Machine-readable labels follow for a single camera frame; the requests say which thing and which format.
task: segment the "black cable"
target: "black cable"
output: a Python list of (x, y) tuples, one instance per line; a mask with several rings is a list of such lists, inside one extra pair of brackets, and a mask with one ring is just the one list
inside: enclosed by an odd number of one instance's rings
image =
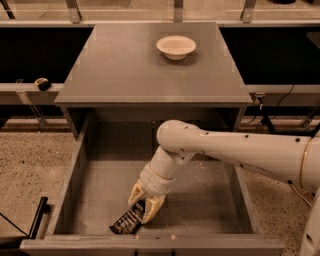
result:
[(292, 92), (293, 88), (294, 88), (294, 84), (291, 86), (290, 91), (289, 91), (286, 95), (284, 95), (284, 96), (282, 97), (282, 99), (279, 101), (277, 107), (279, 107), (280, 104), (282, 103), (282, 101), (290, 95), (290, 93)]
[[(292, 90), (293, 90), (293, 88), (294, 88), (294, 84), (291, 86), (291, 89), (290, 89), (290, 91), (286, 94), (286, 95), (284, 95), (282, 98), (281, 98), (281, 100), (279, 101), (279, 103), (277, 104), (277, 109), (280, 107), (280, 105), (281, 105), (281, 103), (282, 103), (282, 101), (285, 99), (285, 98), (287, 98), (290, 94), (291, 94), (291, 92), (292, 92)], [(274, 119), (274, 118), (276, 118), (278, 115), (275, 115), (275, 116), (273, 116), (273, 117), (270, 117), (270, 119)]]
[(259, 122), (259, 123), (257, 123), (257, 126), (256, 126), (256, 133), (258, 133), (258, 128), (259, 128), (260, 123), (262, 124), (262, 120), (260, 120), (260, 122)]
[(258, 115), (255, 115), (249, 122), (244, 123), (244, 124), (251, 124), (254, 120), (256, 120), (257, 117), (258, 117)]
[(9, 220), (6, 216), (4, 216), (1, 212), (0, 215), (6, 220), (8, 221), (12, 226), (14, 226), (16, 229), (18, 229), (21, 233), (23, 233), (24, 235), (26, 235), (27, 238), (30, 238), (29, 235), (27, 233), (25, 233), (23, 230), (21, 230), (16, 224), (14, 224), (11, 220)]

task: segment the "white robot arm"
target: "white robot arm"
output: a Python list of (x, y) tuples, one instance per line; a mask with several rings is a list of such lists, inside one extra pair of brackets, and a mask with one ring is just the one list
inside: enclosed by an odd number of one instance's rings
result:
[(157, 139), (160, 146), (129, 198), (130, 206), (146, 198), (142, 223), (155, 216), (174, 185), (176, 171), (196, 153), (299, 185), (312, 193), (320, 185), (319, 137), (209, 132), (181, 121), (167, 121), (159, 127)]

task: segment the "small black object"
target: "small black object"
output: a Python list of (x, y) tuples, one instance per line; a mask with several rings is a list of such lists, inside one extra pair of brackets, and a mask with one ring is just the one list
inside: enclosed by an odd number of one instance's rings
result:
[(47, 202), (48, 202), (48, 197), (44, 197), (44, 196), (41, 197), (37, 212), (34, 216), (34, 219), (30, 228), (30, 232), (29, 232), (30, 239), (36, 239), (43, 214), (50, 212), (50, 205), (48, 205)]
[(38, 78), (34, 83), (41, 91), (45, 91), (51, 86), (51, 82), (44, 77)]
[(117, 235), (135, 234), (141, 227), (141, 220), (145, 213), (145, 202), (140, 200), (120, 219), (118, 219), (110, 229)]

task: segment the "glass window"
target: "glass window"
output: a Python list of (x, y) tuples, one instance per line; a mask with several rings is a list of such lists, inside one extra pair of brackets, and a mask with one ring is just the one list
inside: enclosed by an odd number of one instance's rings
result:
[(304, 0), (296, 0), (292, 4), (257, 0), (253, 17), (262, 20), (319, 19), (320, 8)]
[(7, 2), (16, 19), (69, 19), (65, 0), (7, 0)]
[(84, 20), (173, 19), (173, 0), (78, 0)]

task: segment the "bowl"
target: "bowl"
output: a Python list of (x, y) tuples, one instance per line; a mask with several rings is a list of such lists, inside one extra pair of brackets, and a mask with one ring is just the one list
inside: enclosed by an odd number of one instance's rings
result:
[(167, 36), (157, 42), (157, 48), (170, 60), (182, 60), (196, 49), (196, 43), (185, 36)]

